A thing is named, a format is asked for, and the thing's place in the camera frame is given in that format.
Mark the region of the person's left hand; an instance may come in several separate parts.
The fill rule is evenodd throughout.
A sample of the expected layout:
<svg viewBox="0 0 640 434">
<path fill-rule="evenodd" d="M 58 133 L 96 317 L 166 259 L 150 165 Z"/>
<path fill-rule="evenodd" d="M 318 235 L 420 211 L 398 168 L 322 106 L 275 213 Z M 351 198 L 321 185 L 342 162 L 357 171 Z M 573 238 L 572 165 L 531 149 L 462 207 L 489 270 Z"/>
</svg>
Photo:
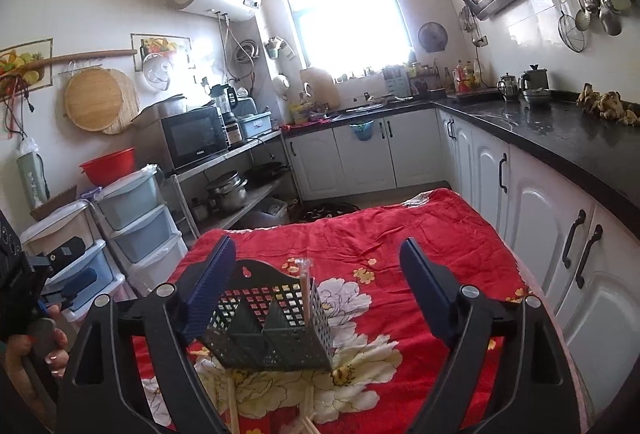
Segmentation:
<svg viewBox="0 0 640 434">
<path fill-rule="evenodd" d="M 30 356 L 35 356 L 37 362 L 42 360 L 55 379 L 62 379 L 64 376 L 70 356 L 67 353 L 68 337 L 58 328 L 58 319 L 61 318 L 60 306 L 50 306 L 48 314 L 54 322 L 49 339 L 40 341 L 29 334 L 14 334 L 6 340 L 4 368 L 15 386 L 30 382 L 25 367 L 25 362 Z"/>
</svg>

